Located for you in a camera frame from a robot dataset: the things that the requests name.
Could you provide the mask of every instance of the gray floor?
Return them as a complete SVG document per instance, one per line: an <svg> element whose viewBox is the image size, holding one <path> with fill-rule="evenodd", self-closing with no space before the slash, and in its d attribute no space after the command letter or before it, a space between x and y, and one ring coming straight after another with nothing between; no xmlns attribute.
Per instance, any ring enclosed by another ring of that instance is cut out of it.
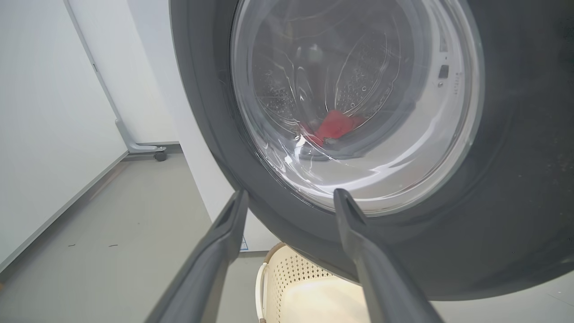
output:
<svg viewBox="0 0 574 323"><path fill-rule="evenodd" d="M0 322L142 322L211 221L183 155L123 162L34 247L0 291ZM219 323L255 323L262 253L229 268ZM574 273L532 289L434 302L448 323L574 322Z"/></svg>

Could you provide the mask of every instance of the white panel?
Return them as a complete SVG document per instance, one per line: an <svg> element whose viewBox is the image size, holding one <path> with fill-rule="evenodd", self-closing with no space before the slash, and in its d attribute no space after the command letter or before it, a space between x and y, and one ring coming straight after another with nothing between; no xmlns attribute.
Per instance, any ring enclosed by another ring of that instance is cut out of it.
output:
<svg viewBox="0 0 574 323"><path fill-rule="evenodd" d="M168 0L128 0L128 4L162 99L173 117L181 148L213 221L229 200L233 188L203 140L181 84L173 50ZM279 242L251 212L247 215L245 240L249 251L269 250Z"/></svg>
<svg viewBox="0 0 574 323"><path fill-rule="evenodd" d="M135 142L177 141L126 0L70 0L70 5Z"/></svg>
<svg viewBox="0 0 574 323"><path fill-rule="evenodd" d="M114 120L64 3L0 0L0 263L126 152Z"/></svg>

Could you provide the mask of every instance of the laundry basket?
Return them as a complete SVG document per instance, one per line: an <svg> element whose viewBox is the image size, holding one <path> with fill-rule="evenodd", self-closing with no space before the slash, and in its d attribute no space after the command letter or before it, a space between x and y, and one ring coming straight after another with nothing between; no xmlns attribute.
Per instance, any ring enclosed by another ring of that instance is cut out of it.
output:
<svg viewBox="0 0 574 323"><path fill-rule="evenodd" d="M255 305L259 323L367 323L363 289L281 243L257 273Z"/></svg>

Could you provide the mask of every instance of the red garment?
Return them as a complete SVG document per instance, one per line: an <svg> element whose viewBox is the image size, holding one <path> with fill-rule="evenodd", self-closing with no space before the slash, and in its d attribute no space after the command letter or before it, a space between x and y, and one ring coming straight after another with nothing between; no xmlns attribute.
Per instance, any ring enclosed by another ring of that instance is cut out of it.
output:
<svg viewBox="0 0 574 323"><path fill-rule="evenodd" d="M341 111L331 110L323 120L319 129L312 135L307 135L309 141L322 147L327 138L338 139L351 132L363 122L362 117L347 117Z"/></svg>

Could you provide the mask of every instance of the transparent door glass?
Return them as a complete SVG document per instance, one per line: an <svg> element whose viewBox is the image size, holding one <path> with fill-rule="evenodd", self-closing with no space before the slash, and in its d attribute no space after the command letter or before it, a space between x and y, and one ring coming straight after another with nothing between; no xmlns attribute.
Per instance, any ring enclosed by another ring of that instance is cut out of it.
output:
<svg viewBox="0 0 574 323"><path fill-rule="evenodd" d="M370 216L433 193L472 144L482 56L460 1L245 0L231 44L243 121L269 171Z"/></svg>

